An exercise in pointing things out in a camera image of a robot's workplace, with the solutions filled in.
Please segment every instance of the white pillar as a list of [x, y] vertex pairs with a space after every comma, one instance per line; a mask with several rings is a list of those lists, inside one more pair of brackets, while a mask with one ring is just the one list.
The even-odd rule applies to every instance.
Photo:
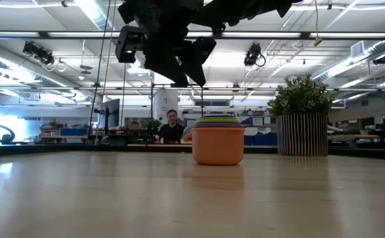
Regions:
[[167, 112], [178, 111], [178, 91], [162, 89], [153, 98], [153, 117], [167, 124]]

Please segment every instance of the striped planter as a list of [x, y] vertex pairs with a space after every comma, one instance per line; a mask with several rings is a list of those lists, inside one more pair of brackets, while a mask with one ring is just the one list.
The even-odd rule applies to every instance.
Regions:
[[277, 117], [277, 150], [280, 155], [327, 156], [327, 116], [323, 113]]

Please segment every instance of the orange cup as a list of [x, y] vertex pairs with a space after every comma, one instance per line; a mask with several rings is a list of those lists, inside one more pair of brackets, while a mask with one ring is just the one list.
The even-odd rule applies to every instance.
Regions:
[[244, 156], [243, 128], [194, 128], [184, 138], [192, 141], [193, 159], [200, 165], [237, 165]]

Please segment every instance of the dark shirt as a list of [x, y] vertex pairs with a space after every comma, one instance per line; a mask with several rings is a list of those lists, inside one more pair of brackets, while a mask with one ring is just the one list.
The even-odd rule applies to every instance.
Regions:
[[174, 127], [170, 127], [169, 124], [163, 125], [160, 131], [157, 133], [160, 138], [164, 138], [164, 143], [180, 143], [180, 138], [184, 133], [184, 127], [176, 124]]

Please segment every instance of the wall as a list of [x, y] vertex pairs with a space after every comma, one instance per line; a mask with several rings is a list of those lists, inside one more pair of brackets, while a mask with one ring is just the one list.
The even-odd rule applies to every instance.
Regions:
[[376, 123], [382, 123], [385, 115], [385, 100], [380, 97], [369, 97], [368, 106], [361, 106], [361, 99], [347, 105], [346, 109], [333, 110], [329, 113], [329, 120], [333, 124], [343, 120], [374, 117]]

